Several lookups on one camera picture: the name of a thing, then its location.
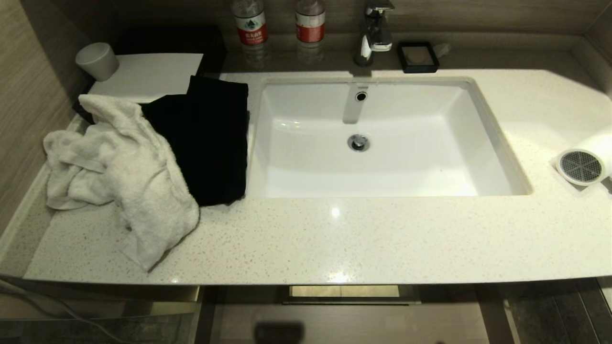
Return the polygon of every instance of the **red bottle label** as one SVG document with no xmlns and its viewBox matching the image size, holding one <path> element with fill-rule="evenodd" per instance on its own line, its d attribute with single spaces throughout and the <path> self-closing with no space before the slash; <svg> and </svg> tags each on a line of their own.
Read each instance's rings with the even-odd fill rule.
<svg viewBox="0 0 612 344">
<path fill-rule="evenodd" d="M 257 45 L 267 40 L 266 16 L 264 12 L 250 18 L 234 17 L 234 19 L 236 20 L 238 35 L 242 44 Z"/>
<path fill-rule="evenodd" d="M 325 36 L 325 12 L 319 15 L 296 13 L 297 39 L 306 43 L 319 42 Z"/>
</svg>

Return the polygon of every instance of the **soap dish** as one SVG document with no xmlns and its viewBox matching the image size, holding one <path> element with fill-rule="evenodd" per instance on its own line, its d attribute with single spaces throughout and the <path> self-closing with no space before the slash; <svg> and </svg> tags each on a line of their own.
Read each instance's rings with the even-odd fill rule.
<svg viewBox="0 0 612 344">
<path fill-rule="evenodd" d="M 400 42 L 397 54 L 404 73 L 435 73 L 440 66 L 428 42 Z"/>
</svg>

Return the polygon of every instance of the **power cord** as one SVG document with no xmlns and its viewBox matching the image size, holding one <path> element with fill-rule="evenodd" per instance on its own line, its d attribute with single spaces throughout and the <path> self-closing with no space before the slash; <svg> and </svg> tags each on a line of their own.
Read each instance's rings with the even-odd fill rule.
<svg viewBox="0 0 612 344">
<path fill-rule="evenodd" d="M 63 310 L 65 310 L 66 313 L 68 313 L 72 318 L 74 318 L 74 319 L 76 319 L 78 321 L 81 321 L 83 323 L 90 324 L 91 326 L 97 327 L 98 329 L 100 329 L 100 331 L 104 332 L 104 334 L 106 334 L 107 336 L 109 336 L 113 340 L 117 341 L 118 343 L 124 343 L 124 344 L 158 343 L 158 341 L 129 342 L 127 340 L 123 340 L 123 339 L 117 337 L 116 335 L 112 334 L 104 326 L 96 323 L 95 321 L 91 321 L 89 319 L 83 318 L 82 316 L 77 314 L 72 308 L 70 308 L 70 306 L 68 306 L 66 303 L 64 303 L 64 301 L 61 301 L 59 299 L 56 299 L 54 297 L 47 296 L 47 295 L 44 295 L 44 294 L 39 294 L 39 293 L 35 293 L 33 291 L 25 290 L 25 289 L 20 288 L 20 287 L 12 284 L 10 282 L 5 281 L 3 279 L 0 279 L 0 286 L 2 288 L 4 288 L 4 289 L 9 291 L 9 293 L 0 291 L 0 294 L 5 294 L 5 295 L 8 295 L 10 297 L 14 297 L 15 299 L 19 299 L 19 300 L 29 304 L 30 306 L 32 306 L 34 309 L 36 309 L 41 314 L 43 314 L 45 316 L 48 316 L 50 318 L 59 319 L 59 320 L 66 320 L 65 318 L 63 318 L 61 316 L 57 316 L 57 315 L 51 314 L 48 311 L 44 310 L 40 305 L 38 305 L 36 302 L 34 302 L 29 297 L 30 296 L 36 296 L 36 297 L 39 297 L 41 299 L 50 301 L 50 302 L 52 302 L 54 304 L 57 304 Z"/>
</svg>

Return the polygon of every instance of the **white speckled countertop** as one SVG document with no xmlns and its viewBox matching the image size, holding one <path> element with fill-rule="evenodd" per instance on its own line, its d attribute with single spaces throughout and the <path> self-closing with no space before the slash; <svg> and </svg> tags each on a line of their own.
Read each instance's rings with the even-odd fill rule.
<svg viewBox="0 0 612 344">
<path fill-rule="evenodd" d="M 582 191 L 551 166 L 612 122 L 612 101 L 568 52 L 456 51 L 436 77 L 473 78 L 532 185 L 526 196 L 249 198 L 203 208 L 199 227 L 149 274 L 119 251 L 116 206 L 58 212 L 25 278 L 137 284 L 412 284 L 612 274 L 612 186 Z M 252 122 L 270 80 L 348 72 L 231 73 Z M 374 80 L 407 80 L 398 70 Z M 331 216 L 338 208 L 340 216 Z"/>
</svg>

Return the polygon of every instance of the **undermount sink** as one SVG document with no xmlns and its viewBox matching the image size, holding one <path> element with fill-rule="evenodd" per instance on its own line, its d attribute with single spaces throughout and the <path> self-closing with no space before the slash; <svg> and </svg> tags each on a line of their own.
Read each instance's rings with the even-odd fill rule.
<svg viewBox="0 0 612 344">
<path fill-rule="evenodd" d="M 252 197 L 530 191 L 469 80 L 267 84 L 252 154 Z"/>
</svg>

